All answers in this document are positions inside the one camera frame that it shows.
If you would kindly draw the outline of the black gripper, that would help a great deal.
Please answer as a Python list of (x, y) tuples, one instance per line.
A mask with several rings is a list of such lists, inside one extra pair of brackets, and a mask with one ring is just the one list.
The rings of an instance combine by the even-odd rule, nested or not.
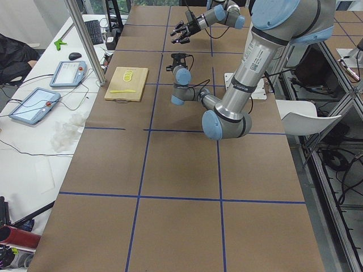
[(172, 44), (187, 44), (190, 42), (190, 35), (194, 35), (201, 31), (201, 27), (197, 19), (193, 19), (188, 23), (181, 20), (175, 29), (170, 33)]
[(176, 68), (178, 66), (181, 66), (186, 69), (188, 68), (185, 58), (174, 58), (173, 59), (171, 69), (173, 70), (174, 68)]

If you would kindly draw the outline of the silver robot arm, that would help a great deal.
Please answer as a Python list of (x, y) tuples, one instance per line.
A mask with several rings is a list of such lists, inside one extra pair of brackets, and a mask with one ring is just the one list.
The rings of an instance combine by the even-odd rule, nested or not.
[(315, 44), (333, 33), (335, 1), (253, 1), (250, 4), (252, 36), (222, 99), (206, 88), (190, 87), (191, 74), (173, 54), (174, 62), (167, 68), (174, 74), (171, 102), (183, 105), (198, 101), (207, 110), (202, 117), (204, 134), (214, 140), (239, 138), (252, 126), (251, 117), (243, 108), (258, 86), (279, 48), (288, 44)]
[(207, 1), (206, 11), (196, 16), (188, 7), (185, 15), (187, 22), (180, 21), (170, 36), (179, 33), (179, 37), (172, 39), (173, 44), (185, 44), (190, 42), (190, 37), (203, 29), (219, 23), (227, 27), (242, 29), (245, 18), (240, 14), (240, 8), (234, 1)]

